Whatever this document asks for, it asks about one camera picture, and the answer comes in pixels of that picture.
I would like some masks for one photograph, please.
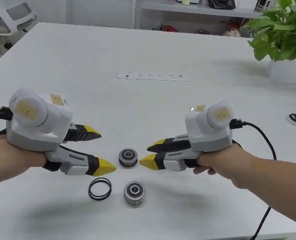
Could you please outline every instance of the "cable connector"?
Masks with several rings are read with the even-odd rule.
[[[13,119],[13,112],[9,107],[0,107],[0,119],[11,121]]]
[[[230,129],[241,129],[243,126],[246,126],[246,122],[242,121],[241,119],[234,118],[229,123]]]

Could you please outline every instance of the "ball bearing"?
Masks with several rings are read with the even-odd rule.
[[[138,154],[131,148],[126,148],[119,153],[119,162],[124,167],[132,167],[138,162]]]
[[[131,181],[124,187],[124,200],[130,205],[141,204],[145,199],[145,195],[145,186],[138,181]]]

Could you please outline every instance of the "electrical outlet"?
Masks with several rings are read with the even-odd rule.
[[[180,82],[191,82],[185,78],[183,74],[164,74],[164,73],[153,73],[153,72],[117,72],[118,79],[139,79],[139,80],[156,80],[156,81],[180,81]]]

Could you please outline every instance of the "white wall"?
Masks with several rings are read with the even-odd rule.
[[[45,23],[133,28],[136,0],[28,0]],[[66,6],[72,9],[66,13]]]
[[[66,0],[27,0],[36,11],[38,21],[44,23],[65,23]]]

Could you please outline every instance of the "human hand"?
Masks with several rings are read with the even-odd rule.
[[[203,153],[197,160],[200,166],[196,167],[193,173],[201,174],[207,171],[209,175],[219,174],[242,189],[255,160],[255,156],[233,144],[222,151]]]
[[[0,182],[16,177],[30,167],[43,167],[46,161],[42,152],[12,146],[5,135],[0,136]]]

